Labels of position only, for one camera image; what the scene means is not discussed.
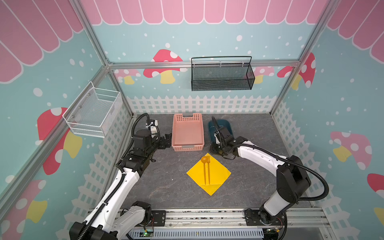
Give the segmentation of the orange plastic fork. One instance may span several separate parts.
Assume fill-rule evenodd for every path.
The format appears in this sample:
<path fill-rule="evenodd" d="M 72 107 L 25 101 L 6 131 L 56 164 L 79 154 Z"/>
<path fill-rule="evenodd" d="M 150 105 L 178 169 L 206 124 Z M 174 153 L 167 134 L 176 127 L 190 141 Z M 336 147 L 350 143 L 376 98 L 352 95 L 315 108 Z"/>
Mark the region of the orange plastic fork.
<path fill-rule="evenodd" d="M 206 164 L 207 164 L 207 170 L 208 170 L 208 184 L 211 184 L 211 173 L 210 173 L 210 163 L 211 163 L 211 158 L 207 157 Z"/>

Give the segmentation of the orange plastic spoon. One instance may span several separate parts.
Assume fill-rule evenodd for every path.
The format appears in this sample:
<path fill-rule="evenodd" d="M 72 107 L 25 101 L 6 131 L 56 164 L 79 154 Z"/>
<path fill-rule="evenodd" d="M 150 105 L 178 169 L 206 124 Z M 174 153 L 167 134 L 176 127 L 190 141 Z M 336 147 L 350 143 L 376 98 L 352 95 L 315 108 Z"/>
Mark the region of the orange plastic spoon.
<path fill-rule="evenodd" d="M 208 161 L 208 158 L 206 156 L 201 158 L 201 162 L 203 163 L 203 173 L 204 173 L 204 182 L 205 185 L 207 184 L 207 175 L 206 175 L 206 163 Z"/>

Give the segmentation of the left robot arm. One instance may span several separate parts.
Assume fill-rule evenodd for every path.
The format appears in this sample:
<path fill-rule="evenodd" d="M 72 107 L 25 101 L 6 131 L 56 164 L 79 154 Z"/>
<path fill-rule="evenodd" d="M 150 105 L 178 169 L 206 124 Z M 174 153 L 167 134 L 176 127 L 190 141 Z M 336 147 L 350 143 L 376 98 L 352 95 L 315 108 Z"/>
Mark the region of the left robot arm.
<path fill-rule="evenodd" d="M 118 216 L 122 204 L 145 169 L 154 162 L 158 149 L 167 148 L 156 120 L 144 113 L 137 117 L 131 129 L 131 140 L 121 159 L 116 163 L 117 175 L 94 210 L 69 230 L 72 240 L 121 240 L 137 225 L 145 228 L 153 222 L 151 205 L 135 202 Z"/>

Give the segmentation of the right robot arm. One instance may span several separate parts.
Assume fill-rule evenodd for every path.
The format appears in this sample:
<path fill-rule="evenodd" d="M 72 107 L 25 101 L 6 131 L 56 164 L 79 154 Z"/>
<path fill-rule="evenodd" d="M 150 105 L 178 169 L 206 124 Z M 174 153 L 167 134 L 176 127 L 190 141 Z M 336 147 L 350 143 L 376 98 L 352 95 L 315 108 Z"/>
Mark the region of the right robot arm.
<path fill-rule="evenodd" d="M 325 178 L 316 171 L 303 165 L 297 156 L 285 157 L 263 149 L 243 137 L 235 138 L 226 121 L 212 117 L 210 134 L 213 137 L 211 153 L 228 160 L 242 158 L 266 169 L 276 177 L 276 190 L 253 214 L 246 210 L 246 217 L 259 221 L 262 225 L 272 225 L 279 216 L 298 202 L 322 200 L 329 194 L 329 185 Z M 304 197 L 312 185 L 310 176 L 316 177 L 323 184 L 323 192 L 315 197 Z"/>

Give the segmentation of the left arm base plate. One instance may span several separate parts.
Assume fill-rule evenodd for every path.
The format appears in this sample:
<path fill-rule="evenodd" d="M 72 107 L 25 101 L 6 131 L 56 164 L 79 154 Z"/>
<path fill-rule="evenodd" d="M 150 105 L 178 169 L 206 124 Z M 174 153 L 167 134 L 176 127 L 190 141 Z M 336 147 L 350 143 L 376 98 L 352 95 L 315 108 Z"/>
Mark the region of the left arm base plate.
<path fill-rule="evenodd" d="M 150 226 L 150 227 L 164 227 L 165 221 L 166 221 L 166 211 L 160 210 L 160 211 L 149 211 L 146 213 L 144 226 Z"/>

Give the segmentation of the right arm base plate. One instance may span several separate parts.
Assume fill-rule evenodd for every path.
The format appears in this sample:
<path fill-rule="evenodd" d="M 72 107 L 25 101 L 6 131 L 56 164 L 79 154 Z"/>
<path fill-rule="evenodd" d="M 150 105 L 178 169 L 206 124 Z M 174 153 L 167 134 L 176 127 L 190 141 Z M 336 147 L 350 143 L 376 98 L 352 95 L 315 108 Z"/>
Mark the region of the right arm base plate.
<path fill-rule="evenodd" d="M 246 209 L 244 211 L 247 226 L 283 226 L 287 219 L 283 212 L 276 216 L 270 215 L 263 208 L 261 209 Z"/>

